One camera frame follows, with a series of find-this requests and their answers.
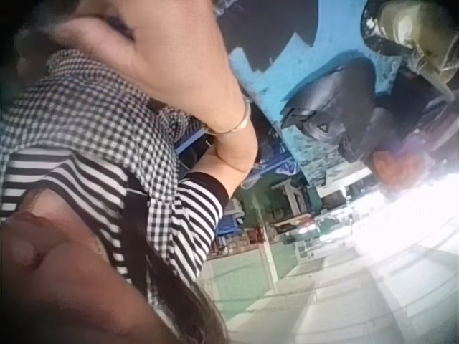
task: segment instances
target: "green wall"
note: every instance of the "green wall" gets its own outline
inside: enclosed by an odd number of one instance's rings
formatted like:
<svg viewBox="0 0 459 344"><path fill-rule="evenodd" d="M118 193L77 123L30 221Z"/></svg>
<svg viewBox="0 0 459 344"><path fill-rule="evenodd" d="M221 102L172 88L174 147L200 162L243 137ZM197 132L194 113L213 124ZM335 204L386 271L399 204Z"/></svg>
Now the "green wall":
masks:
<svg viewBox="0 0 459 344"><path fill-rule="evenodd" d="M250 251L210 261L219 299L217 307L228 321L243 312L268 290L260 251Z"/></svg>
<svg viewBox="0 0 459 344"><path fill-rule="evenodd" d="M308 195L312 210L314 213L320 214L323 204L321 197L318 195L317 188L308 188Z"/></svg>
<svg viewBox="0 0 459 344"><path fill-rule="evenodd" d="M336 219L330 219L326 217L322 221L317 221L317 226L321 231L321 235L326 235L330 234L332 231L332 227L335 226L336 224L339 224L339 221Z"/></svg>
<svg viewBox="0 0 459 344"><path fill-rule="evenodd" d="M278 272L279 280L287 276L297 265L298 260L295 255L295 244L284 245L282 242L271 245L275 269Z"/></svg>
<svg viewBox="0 0 459 344"><path fill-rule="evenodd" d="M235 197L242 202L245 212L244 227L253 228L258 224L257 212L252 203L252 195L257 196L262 216L273 211L283 209L285 213L290 212L290 204L287 196L282 194L281 190L271 190L271 186L288 179L287 176L277 174L274 170L267 172L263 177L250 189L243 190L238 188Z"/></svg>

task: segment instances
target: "black and white striped sleeve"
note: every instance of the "black and white striped sleeve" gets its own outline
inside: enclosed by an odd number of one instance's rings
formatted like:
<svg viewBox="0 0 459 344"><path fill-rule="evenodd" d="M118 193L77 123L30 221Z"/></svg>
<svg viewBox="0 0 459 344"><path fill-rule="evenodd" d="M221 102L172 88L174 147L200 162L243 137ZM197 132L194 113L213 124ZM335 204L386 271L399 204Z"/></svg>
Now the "black and white striped sleeve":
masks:
<svg viewBox="0 0 459 344"><path fill-rule="evenodd" d="M169 242L171 263L182 279L195 280L206 260L228 193L214 177L190 173L179 182Z"/></svg>
<svg viewBox="0 0 459 344"><path fill-rule="evenodd" d="M28 148L11 156L1 197L1 220L17 211L25 194L49 189L61 196L103 243L110 263L128 280L120 240L127 175L94 156L67 149Z"/></svg>

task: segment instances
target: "fingers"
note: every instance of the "fingers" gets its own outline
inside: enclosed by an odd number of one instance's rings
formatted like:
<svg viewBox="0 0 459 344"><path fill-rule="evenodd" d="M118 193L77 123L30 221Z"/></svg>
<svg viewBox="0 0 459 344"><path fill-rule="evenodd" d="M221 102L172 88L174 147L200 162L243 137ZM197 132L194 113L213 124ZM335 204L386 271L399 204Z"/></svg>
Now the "fingers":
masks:
<svg viewBox="0 0 459 344"><path fill-rule="evenodd" d="M52 37L61 45L78 49L121 74L129 74L128 68L135 65L133 43L100 19L71 19L56 24L51 31Z"/></svg>
<svg viewBox="0 0 459 344"><path fill-rule="evenodd" d="M5 243L11 249L12 257L30 258L33 252L34 263L37 264L51 249L68 240L51 221L28 212L13 214L3 224L2 234L11 239ZM27 260L18 263L27 265Z"/></svg>
<svg viewBox="0 0 459 344"><path fill-rule="evenodd" d="M13 262L24 269L31 269L36 265L39 255L34 246L26 239L10 231L3 231L2 240L2 267L5 262Z"/></svg>

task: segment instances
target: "bracelet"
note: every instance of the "bracelet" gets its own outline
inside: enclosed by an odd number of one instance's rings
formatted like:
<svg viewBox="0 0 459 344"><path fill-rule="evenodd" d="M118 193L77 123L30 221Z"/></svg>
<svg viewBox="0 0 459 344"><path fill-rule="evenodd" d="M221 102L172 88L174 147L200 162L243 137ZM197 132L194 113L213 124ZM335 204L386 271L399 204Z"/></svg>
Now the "bracelet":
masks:
<svg viewBox="0 0 459 344"><path fill-rule="evenodd" d="M206 134L212 135L212 136L222 136L230 133L235 133L237 131L240 131L247 127L247 124L250 122L250 115L252 114L252 108L250 107L250 100L249 99L244 99L245 103L245 111L244 111L244 118L242 119L241 123L237 125L235 128L228 130L224 133L216 133L212 129L210 129L207 125L205 125L204 129Z"/></svg>

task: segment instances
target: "sleeve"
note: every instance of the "sleeve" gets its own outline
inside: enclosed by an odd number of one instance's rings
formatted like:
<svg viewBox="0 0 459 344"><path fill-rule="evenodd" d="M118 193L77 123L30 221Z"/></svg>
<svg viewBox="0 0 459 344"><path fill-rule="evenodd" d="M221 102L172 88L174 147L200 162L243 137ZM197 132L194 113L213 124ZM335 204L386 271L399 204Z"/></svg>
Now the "sleeve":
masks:
<svg viewBox="0 0 459 344"><path fill-rule="evenodd" d="M14 154L6 170L2 220L21 205L31 190L54 191L104 243L120 246L118 215L123 208L127 175L92 156L56 148L29 148Z"/></svg>
<svg viewBox="0 0 459 344"><path fill-rule="evenodd" d="M188 113L168 105L159 110L158 114L169 137L175 143L186 134L190 124L196 121Z"/></svg>
<svg viewBox="0 0 459 344"><path fill-rule="evenodd" d="M179 182L169 252L183 279L199 276L228 200L224 186L208 174L190 173Z"/></svg>

